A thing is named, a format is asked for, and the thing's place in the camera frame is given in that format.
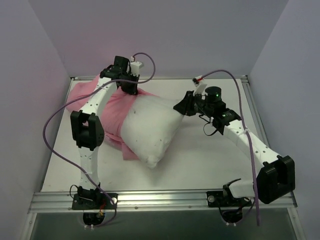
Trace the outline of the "pink floral pillowcase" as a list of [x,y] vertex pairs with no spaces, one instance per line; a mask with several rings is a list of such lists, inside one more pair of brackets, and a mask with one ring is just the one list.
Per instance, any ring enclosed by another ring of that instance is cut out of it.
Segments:
[[[67,101],[70,102],[92,93],[96,89],[99,78],[97,75],[90,82],[76,84],[70,91]],[[104,141],[118,146],[124,160],[138,159],[138,156],[124,143],[121,137],[121,127],[136,98],[140,96],[152,96],[152,94],[139,88],[137,95],[130,95],[118,88],[99,117],[104,129]]]

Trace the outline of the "white pillow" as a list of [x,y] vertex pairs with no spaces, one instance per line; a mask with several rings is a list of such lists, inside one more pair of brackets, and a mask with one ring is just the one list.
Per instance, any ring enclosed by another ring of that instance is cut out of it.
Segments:
[[154,95],[139,95],[125,117],[120,136],[148,168],[164,157],[184,116],[174,110],[179,101]]

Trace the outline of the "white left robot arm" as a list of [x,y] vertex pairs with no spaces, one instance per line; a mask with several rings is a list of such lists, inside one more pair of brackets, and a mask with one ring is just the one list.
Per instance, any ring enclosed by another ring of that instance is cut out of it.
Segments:
[[100,116],[118,88],[130,95],[138,94],[137,82],[143,66],[134,56],[130,59],[116,56],[113,64],[100,72],[96,87],[86,103],[70,115],[72,137],[79,150],[80,167],[84,169],[77,196],[83,199],[83,204],[90,210],[100,206],[102,195],[97,188],[100,185],[98,150],[105,137]]

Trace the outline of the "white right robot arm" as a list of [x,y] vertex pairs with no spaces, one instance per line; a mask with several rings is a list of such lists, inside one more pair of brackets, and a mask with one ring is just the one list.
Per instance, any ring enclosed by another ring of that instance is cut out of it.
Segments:
[[236,179],[225,185],[223,203],[234,206],[245,197],[257,197],[262,203],[273,201],[296,188],[295,162],[290,156],[281,156],[263,143],[244,124],[242,116],[228,108],[222,100],[221,88],[187,91],[173,109],[184,116],[207,117],[207,123],[216,132],[232,141],[251,161],[251,180]]

